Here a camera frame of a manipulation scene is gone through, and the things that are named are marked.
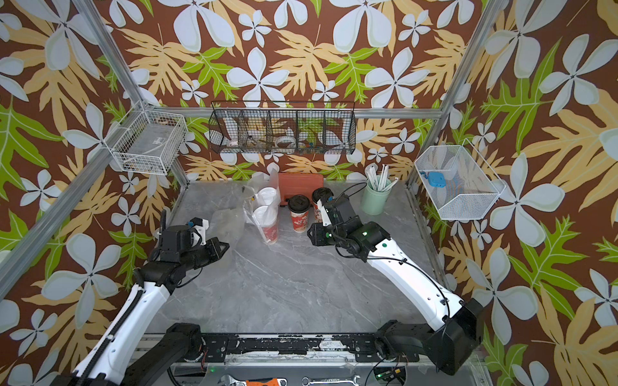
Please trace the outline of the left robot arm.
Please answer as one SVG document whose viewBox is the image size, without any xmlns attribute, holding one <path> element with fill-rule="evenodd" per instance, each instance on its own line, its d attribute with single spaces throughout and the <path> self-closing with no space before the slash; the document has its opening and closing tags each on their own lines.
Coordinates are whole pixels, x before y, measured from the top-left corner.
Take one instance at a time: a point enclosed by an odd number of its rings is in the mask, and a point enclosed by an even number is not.
<svg viewBox="0 0 618 386">
<path fill-rule="evenodd" d="M 207 220 L 162 227 L 159 241 L 145 265 L 134 271 L 135 284 L 119 314 L 93 350 L 69 375 L 54 385 L 151 385 L 179 360 L 200 361 L 204 340 L 197 324 L 176 323 L 146 354 L 132 355 L 146 329 L 173 292 L 186 285 L 189 271 L 218 262 L 230 245 L 209 238 Z"/>
</svg>

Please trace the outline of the clear plastic carrier bag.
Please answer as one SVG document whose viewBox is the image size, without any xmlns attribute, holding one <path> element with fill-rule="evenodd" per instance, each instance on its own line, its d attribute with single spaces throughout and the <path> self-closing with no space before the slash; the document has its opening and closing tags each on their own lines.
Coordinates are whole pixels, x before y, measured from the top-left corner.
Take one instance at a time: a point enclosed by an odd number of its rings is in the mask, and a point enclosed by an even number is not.
<svg viewBox="0 0 618 386">
<path fill-rule="evenodd" d="M 281 197 L 281 193 L 280 193 L 280 189 L 278 185 L 278 170 L 273 169 L 269 171 L 267 174 L 262 173 L 262 172 L 258 172 L 254 174 L 251 180 L 245 186 L 243 186 L 241 190 L 242 209 L 245 214 L 246 223 L 253 225 L 257 229 L 258 234 L 262 237 L 262 240 L 264 241 L 264 243 L 265 243 L 264 236 L 262 236 L 262 233 L 259 227 L 257 226 L 255 220 L 253 219 L 252 215 L 256 208 L 261 207 L 256 202 L 255 194 L 262 188 L 267 188 L 267 187 L 276 188 L 278 190 L 278 199 L 269 206 L 277 207 L 277 211 L 279 211 L 279 206 L 282 202 L 282 197 Z"/>
</svg>

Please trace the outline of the white lid red cup front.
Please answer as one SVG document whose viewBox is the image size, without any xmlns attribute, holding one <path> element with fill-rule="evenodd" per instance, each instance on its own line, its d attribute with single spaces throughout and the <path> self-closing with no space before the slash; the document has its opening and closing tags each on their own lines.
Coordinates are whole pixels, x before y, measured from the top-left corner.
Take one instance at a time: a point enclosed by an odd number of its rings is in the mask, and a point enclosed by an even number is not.
<svg viewBox="0 0 618 386">
<path fill-rule="evenodd" d="M 276 188 L 262 188 L 255 194 L 256 202 L 259 206 L 269 206 L 278 199 L 278 190 Z"/>
</svg>

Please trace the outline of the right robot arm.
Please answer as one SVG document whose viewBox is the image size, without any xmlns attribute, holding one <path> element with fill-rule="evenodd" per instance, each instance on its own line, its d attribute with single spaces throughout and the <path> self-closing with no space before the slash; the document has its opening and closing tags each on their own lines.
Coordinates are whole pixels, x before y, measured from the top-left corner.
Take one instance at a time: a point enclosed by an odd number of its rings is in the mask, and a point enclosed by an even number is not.
<svg viewBox="0 0 618 386">
<path fill-rule="evenodd" d="M 381 225 L 364 223 L 349 196 L 319 199 L 321 222 L 307 230 L 314 246 L 333 246 L 344 258 L 361 260 L 388 278 L 423 316 L 423 324 L 396 320 L 374 335 L 374 346 L 384 360 L 426 356 L 437 371 L 455 375 L 481 345 L 484 307 L 465 302 L 421 269 Z"/>
</svg>

